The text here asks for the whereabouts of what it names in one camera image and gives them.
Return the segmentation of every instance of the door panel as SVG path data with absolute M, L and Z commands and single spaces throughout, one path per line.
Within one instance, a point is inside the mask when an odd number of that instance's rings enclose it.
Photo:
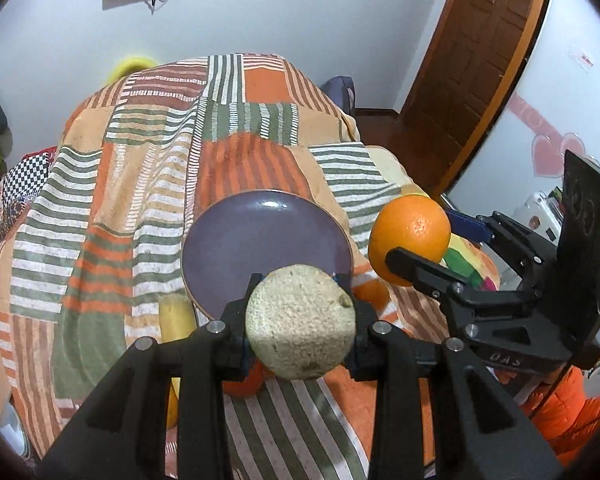
M 440 178 L 500 85 L 531 1 L 453 0 L 427 70 L 422 78 L 418 76 L 401 114 L 406 144 L 431 146 L 440 160 Z

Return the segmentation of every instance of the screw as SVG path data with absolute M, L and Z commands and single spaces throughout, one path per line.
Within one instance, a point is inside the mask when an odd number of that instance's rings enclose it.
M 469 337 L 476 337 L 478 335 L 478 326 L 474 323 L 469 323 L 464 327 L 464 333 Z
M 373 323 L 373 325 L 371 325 L 371 328 L 374 330 L 374 332 L 384 335 L 391 332 L 391 323 L 386 321 L 376 321 Z
M 450 337 L 445 341 L 445 345 L 452 352 L 459 352 L 464 350 L 464 343 L 460 341 L 457 337 Z
M 224 321 L 220 321 L 219 319 L 215 319 L 213 321 L 209 321 L 206 324 L 206 329 L 209 330 L 212 334 L 219 334 L 226 328 Z
M 136 339 L 134 345 L 138 350 L 148 350 L 154 344 L 154 340 L 145 335 Z

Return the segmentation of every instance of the bedspread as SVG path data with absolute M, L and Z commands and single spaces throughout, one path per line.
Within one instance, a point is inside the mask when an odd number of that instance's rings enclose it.
M 374 219 L 392 198 L 420 191 L 372 155 L 354 120 L 279 56 L 184 60 L 87 99 L 0 245 L 0 348 L 37 452 L 136 338 L 160 341 L 158 297 L 184 291 L 183 237 L 223 197 L 281 189 L 318 203 L 349 234 L 354 285 L 375 283 L 366 260 Z M 496 282 L 488 258 L 464 240 L 455 237 L 447 256 L 477 285 Z M 445 337 L 434 300 L 412 288 L 389 293 L 385 319 L 420 338 Z M 340 367 L 316 381 L 272 378 L 257 396 L 224 403 L 236 478 L 366 478 L 374 384 Z M 172 430 L 167 473 L 175 450 Z

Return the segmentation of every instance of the white wall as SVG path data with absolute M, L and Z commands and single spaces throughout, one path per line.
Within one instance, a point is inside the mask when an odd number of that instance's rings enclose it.
M 318 84 L 352 76 L 359 107 L 392 108 L 435 1 L 166 0 L 152 12 L 147 0 L 8 0 L 0 11 L 0 102 L 14 139 L 7 162 L 55 144 L 76 105 L 126 56 L 275 52 Z
M 427 53 L 433 33 L 436 31 L 438 20 L 440 19 L 440 14 L 442 13 L 442 8 L 445 6 L 446 0 L 416 0 L 416 2 L 419 2 L 419 7 L 414 8 L 414 10 L 416 10 L 416 12 L 414 12 L 416 16 L 414 16 L 411 21 L 411 30 L 413 31 L 413 36 L 420 35 L 420 40 L 418 41 L 418 44 L 413 45 L 413 54 L 411 52 L 405 52 L 405 54 L 408 54 L 408 57 L 411 57 L 411 62 L 409 63 L 407 73 L 404 76 L 404 81 L 400 85 L 394 103 L 394 110 L 397 112 L 402 110 L 402 106 L 407 99 L 407 95 L 409 95 L 411 86 L 413 86 L 413 82 L 418 75 L 418 70 Z
M 589 72 L 569 56 L 575 45 L 593 61 Z M 574 132 L 600 162 L 600 16 L 588 0 L 551 0 L 538 42 L 516 92 L 561 134 Z M 534 176 L 534 134 L 506 110 L 448 197 L 462 212 L 511 216 L 536 191 L 561 178 Z

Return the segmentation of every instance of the plate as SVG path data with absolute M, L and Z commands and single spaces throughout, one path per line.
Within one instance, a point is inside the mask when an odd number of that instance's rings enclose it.
M 244 296 L 254 272 L 293 264 L 350 274 L 352 254 L 333 216 L 283 191 L 246 191 L 213 204 L 193 223 L 182 248 L 187 291 L 215 319 Z

